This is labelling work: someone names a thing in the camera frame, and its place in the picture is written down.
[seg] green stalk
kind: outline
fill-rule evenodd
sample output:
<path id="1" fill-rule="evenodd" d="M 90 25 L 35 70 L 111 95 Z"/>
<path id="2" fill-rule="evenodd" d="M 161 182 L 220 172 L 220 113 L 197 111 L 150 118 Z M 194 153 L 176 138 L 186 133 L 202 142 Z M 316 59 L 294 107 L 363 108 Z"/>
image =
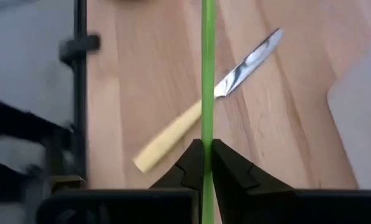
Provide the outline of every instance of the green stalk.
<path id="1" fill-rule="evenodd" d="M 202 0 L 202 141 L 204 145 L 202 224 L 214 224 L 211 143 L 213 141 L 215 25 L 214 0 Z"/>

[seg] wooden surface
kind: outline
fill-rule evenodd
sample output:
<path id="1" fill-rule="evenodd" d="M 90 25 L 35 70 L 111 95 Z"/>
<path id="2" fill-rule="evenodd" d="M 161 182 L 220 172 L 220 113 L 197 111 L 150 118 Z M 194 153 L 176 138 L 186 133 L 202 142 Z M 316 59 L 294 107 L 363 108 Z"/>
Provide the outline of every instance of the wooden surface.
<path id="1" fill-rule="evenodd" d="M 329 87 L 371 43 L 371 0 L 216 0 L 216 80 L 276 27 L 282 42 L 230 97 L 216 101 L 214 137 L 303 188 L 357 184 L 327 107 Z M 88 0 L 88 172 L 92 188 L 146 188 L 200 122 L 149 174 L 140 149 L 200 98 L 200 0 Z"/>

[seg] knife blade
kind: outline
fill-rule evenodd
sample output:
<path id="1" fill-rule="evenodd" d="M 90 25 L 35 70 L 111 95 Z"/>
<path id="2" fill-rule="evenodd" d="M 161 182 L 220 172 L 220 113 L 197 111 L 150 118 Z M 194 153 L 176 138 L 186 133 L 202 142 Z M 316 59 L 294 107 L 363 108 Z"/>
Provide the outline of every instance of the knife blade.
<path id="1" fill-rule="evenodd" d="M 267 59 L 275 50 L 283 35 L 283 29 L 272 32 L 261 44 L 251 51 L 243 61 L 230 71 L 214 87 L 214 97 L 222 98 L 231 94 L 247 77 Z M 193 124 L 200 118 L 201 100 L 176 118 L 161 133 L 147 144 L 141 153 L 133 159 L 142 171 L 148 172 L 180 140 Z"/>

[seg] black clamp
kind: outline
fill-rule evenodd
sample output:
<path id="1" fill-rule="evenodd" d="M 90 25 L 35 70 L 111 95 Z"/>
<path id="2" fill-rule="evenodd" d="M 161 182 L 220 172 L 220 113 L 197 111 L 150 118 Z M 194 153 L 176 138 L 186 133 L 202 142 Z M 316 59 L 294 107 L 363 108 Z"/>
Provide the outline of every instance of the black clamp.
<path id="1" fill-rule="evenodd" d="M 72 62 L 85 58 L 87 52 L 99 50 L 101 46 L 98 34 L 90 34 L 63 41 L 60 44 L 60 60 L 72 67 Z"/>

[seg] cream knife handle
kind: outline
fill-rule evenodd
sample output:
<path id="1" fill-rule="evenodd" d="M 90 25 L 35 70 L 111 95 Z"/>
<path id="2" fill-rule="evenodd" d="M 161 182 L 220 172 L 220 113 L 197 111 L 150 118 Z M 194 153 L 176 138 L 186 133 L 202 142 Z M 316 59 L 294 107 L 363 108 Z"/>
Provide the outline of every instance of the cream knife handle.
<path id="1" fill-rule="evenodd" d="M 202 101 L 195 103 L 181 116 L 176 118 L 157 137 L 143 148 L 141 153 L 133 159 L 134 164 L 142 171 L 148 172 L 173 146 L 180 140 L 202 113 Z"/>

